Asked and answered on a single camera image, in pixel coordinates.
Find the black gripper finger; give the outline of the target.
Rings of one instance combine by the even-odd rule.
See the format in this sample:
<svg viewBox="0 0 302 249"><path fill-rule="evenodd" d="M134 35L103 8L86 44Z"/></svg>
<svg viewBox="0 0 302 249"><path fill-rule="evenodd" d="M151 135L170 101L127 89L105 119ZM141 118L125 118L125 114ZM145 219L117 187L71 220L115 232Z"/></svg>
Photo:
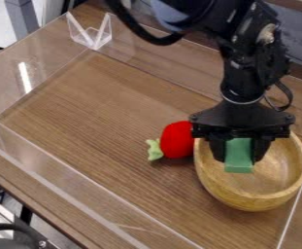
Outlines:
<svg viewBox="0 0 302 249"><path fill-rule="evenodd" d="M223 162L226 159L226 141L225 140L210 140L209 146L214 160Z"/></svg>
<svg viewBox="0 0 302 249"><path fill-rule="evenodd" d="M258 162L267 152L271 145L270 139L252 138L251 139L251 161Z"/></svg>

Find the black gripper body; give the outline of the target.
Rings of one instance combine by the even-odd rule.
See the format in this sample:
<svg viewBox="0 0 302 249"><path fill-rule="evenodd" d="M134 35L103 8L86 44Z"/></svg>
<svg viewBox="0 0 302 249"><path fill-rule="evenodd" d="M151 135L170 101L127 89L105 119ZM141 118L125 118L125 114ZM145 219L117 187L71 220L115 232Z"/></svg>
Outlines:
<svg viewBox="0 0 302 249"><path fill-rule="evenodd" d="M274 141L287 138L295 117L260 103L235 105L221 101L189 116L191 137L206 140L252 138Z"/></svg>

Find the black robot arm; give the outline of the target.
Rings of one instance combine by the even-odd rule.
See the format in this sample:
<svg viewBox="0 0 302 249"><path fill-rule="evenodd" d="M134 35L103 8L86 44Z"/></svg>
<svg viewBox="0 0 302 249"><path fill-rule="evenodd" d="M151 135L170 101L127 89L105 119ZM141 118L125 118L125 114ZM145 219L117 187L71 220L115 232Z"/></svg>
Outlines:
<svg viewBox="0 0 302 249"><path fill-rule="evenodd" d="M266 97L266 91L278 88L287 99L292 98L280 82L288 74L290 59L276 12L263 0L150 0L157 21L170 30L169 35L157 37L121 0L105 3L130 32L153 45L169 46L194 31L215 40L225 69L222 101L189 116L191 136L209 142L219 162L233 155L234 140L243 142L247 159L259 161L274 140L288 136L294 124L288 106L275 106Z"/></svg>

